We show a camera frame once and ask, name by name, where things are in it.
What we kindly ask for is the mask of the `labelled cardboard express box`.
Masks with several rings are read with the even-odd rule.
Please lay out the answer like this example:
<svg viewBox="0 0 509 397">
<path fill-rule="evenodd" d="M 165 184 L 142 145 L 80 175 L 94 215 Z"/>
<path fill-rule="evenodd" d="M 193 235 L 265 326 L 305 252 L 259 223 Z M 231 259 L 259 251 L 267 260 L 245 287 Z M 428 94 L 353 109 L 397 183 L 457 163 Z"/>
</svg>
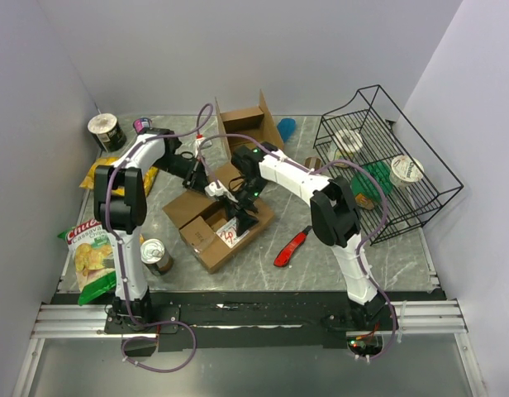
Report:
<svg viewBox="0 0 509 397">
<path fill-rule="evenodd" d="M 207 196 L 187 190 L 163 207 L 181 239 L 206 271 L 220 270 L 233 255 L 246 248 L 274 220 L 274 211 L 262 199 L 254 202 L 258 223 L 245 233 L 236 233 L 236 220 L 225 207 Z"/>
</svg>

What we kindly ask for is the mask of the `plain taped cardboard box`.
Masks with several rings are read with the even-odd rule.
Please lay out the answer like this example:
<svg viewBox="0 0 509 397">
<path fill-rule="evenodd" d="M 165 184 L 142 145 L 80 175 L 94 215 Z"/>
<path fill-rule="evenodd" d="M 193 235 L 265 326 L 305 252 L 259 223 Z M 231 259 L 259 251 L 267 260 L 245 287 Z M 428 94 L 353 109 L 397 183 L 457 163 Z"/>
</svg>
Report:
<svg viewBox="0 0 509 397">
<path fill-rule="evenodd" d="M 217 99 L 215 99 L 215 104 L 219 134 L 226 135 L 226 137 L 222 137 L 221 143 L 228 159 L 231 158 L 233 151 L 241 145 L 247 145 L 249 148 L 254 147 L 251 141 L 234 136 L 234 134 L 248 136 L 258 142 L 267 141 L 280 150 L 284 148 L 283 138 L 278 132 L 262 90 L 259 91 L 259 103 L 251 108 L 222 112 Z"/>
</svg>

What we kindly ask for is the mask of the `red black box cutter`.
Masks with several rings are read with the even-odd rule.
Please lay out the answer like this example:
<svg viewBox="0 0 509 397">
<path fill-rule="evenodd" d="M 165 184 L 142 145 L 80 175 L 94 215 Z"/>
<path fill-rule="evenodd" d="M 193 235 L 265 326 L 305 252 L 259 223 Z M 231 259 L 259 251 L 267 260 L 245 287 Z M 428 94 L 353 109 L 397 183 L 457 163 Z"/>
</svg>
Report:
<svg viewBox="0 0 509 397">
<path fill-rule="evenodd" d="M 290 240 L 286 246 L 278 253 L 274 259 L 274 266 L 278 268 L 286 267 L 293 257 L 295 251 L 305 242 L 312 226 L 308 225 Z"/>
</svg>

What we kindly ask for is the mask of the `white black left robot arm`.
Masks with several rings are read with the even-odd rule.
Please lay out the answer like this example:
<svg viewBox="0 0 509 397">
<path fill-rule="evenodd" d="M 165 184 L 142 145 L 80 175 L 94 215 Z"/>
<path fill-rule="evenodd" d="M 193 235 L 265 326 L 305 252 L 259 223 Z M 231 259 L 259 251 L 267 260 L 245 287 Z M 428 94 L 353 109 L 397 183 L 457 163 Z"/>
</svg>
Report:
<svg viewBox="0 0 509 397">
<path fill-rule="evenodd" d="M 169 129 L 145 128 L 118 160 L 94 172 L 94 217 L 107 232 L 117 278 L 114 315 L 124 318 L 134 332 L 145 332 L 154 322 L 140 253 L 140 231 L 147 215 L 145 174 L 156 167 L 200 194 L 209 185 L 200 160 L 177 152 L 182 137 Z"/>
</svg>

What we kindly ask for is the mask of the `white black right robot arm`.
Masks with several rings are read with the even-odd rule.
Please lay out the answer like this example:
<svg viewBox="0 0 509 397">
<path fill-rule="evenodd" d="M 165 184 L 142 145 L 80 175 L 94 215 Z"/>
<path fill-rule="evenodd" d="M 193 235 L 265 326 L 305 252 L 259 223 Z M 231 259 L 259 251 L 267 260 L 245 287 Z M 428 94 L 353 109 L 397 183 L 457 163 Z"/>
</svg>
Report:
<svg viewBox="0 0 509 397">
<path fill-rule="evenodd" d="M 236 234 L 243 235 L 258 222 L 255 200 L 268 182 L 285 188 L 308 205 L 312 230 L 331 248 L 345 279 L 353 324 L 367 330 L 377 323 L 386 299 L 370 273 L 349 182 L 307 170 L 267 142 L 260 148 L 240 146 L 231 155 L 231 163 L 243 179 L 238 189 L 223 194 L 227 216 L 236 219 Z"/>
</svg>

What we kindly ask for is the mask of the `blue plastic object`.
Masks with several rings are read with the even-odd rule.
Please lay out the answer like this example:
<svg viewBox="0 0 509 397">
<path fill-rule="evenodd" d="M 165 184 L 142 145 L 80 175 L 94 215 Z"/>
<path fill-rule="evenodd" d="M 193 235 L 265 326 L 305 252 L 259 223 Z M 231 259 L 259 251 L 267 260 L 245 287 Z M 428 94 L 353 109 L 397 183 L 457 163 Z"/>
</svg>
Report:
<svg viewBox="0 0 509 397">
<path fill-rule="evenodd" d="M 295 119 L 290 117 L 285 117 L 278 122 L 277 129 L 282 137 L 283 141 L 286 141 L 297 128 L 297 122 Z"/>
</svg>

